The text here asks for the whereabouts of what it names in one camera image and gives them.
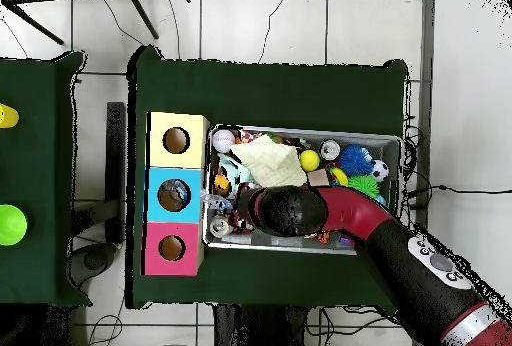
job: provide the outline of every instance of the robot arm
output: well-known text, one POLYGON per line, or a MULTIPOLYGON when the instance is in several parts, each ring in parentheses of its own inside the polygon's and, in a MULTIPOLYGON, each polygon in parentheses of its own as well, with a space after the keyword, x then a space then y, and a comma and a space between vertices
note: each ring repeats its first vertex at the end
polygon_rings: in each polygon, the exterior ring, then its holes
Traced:
POLYGON ((491 309, 430 234, 415 234, 384 207, 345 187, 272 187, 242 194, 243 218, 269 234, 340 230, 425 346, 512 346, 512 329, 491 309))

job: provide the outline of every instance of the blue box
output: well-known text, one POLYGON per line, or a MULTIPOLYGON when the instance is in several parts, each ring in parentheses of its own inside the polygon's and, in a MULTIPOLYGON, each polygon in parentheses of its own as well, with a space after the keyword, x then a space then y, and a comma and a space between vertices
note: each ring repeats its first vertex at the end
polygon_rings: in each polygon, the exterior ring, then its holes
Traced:
POLYGON ((150 168, 147 221, 198 223, 201 203, 201 170, 180 168, 150 168), (164 181, 181 180, 190 190, 190 202, 180 211, 168 211, 158 202, 158 189, 164 181))

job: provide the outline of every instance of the pink box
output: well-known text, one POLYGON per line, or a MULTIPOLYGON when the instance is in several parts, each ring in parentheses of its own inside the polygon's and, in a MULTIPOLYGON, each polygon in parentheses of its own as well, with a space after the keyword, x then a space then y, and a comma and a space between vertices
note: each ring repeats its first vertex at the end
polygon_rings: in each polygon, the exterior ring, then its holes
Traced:
POLYGON ((144 247, 143 275, 151 276, 195 276, 202 259, 202 241, 198 223, 148 222, 146 249, 144 247), (179 237, 185 251, 176 261, 169 261, 160 254, 160 242, 167 236, 179 237))

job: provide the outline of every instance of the green table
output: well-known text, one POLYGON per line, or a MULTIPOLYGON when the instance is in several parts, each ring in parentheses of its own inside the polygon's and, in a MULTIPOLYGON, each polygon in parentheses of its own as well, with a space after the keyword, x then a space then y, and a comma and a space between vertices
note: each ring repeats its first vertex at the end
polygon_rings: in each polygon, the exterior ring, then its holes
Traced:
POLYGON ((1 303, 85 305, 67 275, 71 245, 73 105, 70 84, 83 61, 67 53, 54 61, 0 59, 0 102, 20 121, 0 129, 0 202, 19 207, 28 231, 0 246, 1 303))
POLYGON ((290 305, 390 302, 354 256, 205 250, 196 277, 141 276, 145 115, 204 115, 212 124, 402 136, 407 67, 245 65, 165 61, 141 47, 128 67, 127 303, 223 302, 290 305))

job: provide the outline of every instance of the yellow ball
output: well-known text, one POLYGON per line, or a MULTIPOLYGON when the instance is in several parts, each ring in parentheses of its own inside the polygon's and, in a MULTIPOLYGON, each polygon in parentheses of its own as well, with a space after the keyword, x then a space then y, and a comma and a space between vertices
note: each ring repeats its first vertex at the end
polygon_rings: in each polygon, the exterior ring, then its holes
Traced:
POLYGON ((304 171, 315 171, 319 165, 320 157, 314 150, 305 150, 300 154, 300 166, 304 171))
POLYGON ((331 168, 329 171, 334 177, 336 177, 336 180, 338 180, 338 183, 340 183, 340 185, 345 187, 348 186, 348 177, 342 170, 334 167, 331 168))

